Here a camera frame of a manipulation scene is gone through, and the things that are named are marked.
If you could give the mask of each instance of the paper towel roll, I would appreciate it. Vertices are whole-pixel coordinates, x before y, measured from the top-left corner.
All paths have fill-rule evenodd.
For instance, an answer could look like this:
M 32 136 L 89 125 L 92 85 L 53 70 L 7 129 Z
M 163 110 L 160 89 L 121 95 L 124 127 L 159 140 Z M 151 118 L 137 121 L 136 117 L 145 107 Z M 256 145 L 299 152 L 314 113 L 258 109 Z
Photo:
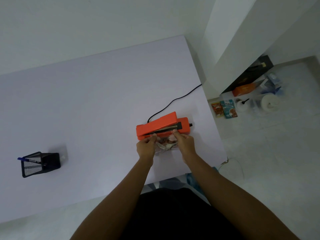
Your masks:
M 274 112 L 279 109 L 280 99 L 274 94 L 266 94 L 261 100 L 261 108 L 266 112 Z

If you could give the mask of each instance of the hand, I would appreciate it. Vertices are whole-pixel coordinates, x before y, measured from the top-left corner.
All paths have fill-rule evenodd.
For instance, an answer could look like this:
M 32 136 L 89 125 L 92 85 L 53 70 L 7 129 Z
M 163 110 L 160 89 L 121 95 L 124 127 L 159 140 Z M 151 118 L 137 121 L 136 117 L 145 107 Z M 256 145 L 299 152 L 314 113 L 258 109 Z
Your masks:
M 173 134 L 177 138 L 178 147 L 181 151 L 184 162 L 186 162 L 185 160 L 188 156 L 197 155 L 195 149 L 195 141 L 192 136 L 180 134 L 176 129 L 173 130 Z
M 157 140 L 157 136 L 153 135 L 137 143 L 137 152 L 139 154 L 140 159 L 150 160 L 151 165 L 153 164 L 153 157 L 156 151 L 156 144 L 155 144 L 156 140 Z

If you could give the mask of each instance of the white desk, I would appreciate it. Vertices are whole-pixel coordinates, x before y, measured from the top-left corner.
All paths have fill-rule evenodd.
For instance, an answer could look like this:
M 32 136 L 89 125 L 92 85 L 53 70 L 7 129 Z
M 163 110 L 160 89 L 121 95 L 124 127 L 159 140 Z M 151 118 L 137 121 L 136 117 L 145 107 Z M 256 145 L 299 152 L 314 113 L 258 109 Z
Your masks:
M 0 222 L 110 193 L 138 160 L 136 125 L 200 84 L 186 40 L 177 36 L 0 76 Z M 202 87 L 163 115 L 188 117 L 198 154 L 226 161 Z M 22 178 L 18 157 L 66 159 Z M 190 172 L 179 151 L 154 158 L 146 184 Z

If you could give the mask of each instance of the clear plastic bag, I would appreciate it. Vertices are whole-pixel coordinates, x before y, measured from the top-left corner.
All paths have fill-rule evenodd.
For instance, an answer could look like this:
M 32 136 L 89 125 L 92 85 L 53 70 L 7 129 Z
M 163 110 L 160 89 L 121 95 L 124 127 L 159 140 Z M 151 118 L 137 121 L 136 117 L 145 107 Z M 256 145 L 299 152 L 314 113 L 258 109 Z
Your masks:
M 168 137 L 157 137 L 155 153 L 160 154 L 170 150 L 178 150 L 178 141 L 172 134 Z

